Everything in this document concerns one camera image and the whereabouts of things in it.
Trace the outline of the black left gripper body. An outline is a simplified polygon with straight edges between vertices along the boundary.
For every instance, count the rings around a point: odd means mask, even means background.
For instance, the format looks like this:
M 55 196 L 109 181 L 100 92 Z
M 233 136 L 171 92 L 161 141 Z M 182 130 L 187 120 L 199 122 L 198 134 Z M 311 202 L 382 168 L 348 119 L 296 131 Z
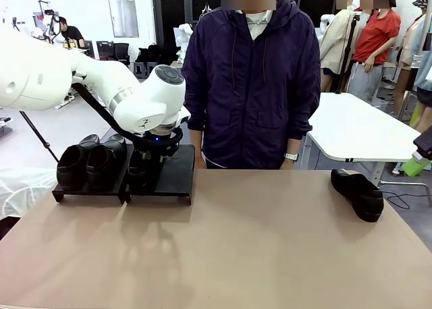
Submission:
M 172 133 L 164 136 L 146 132 L 142 137 L 136 137 L 134 148 L 140 152 L 149 153 L 150 158 L 172 157 L 180 147 L 182 138 L 181 128 L 175 128 Z

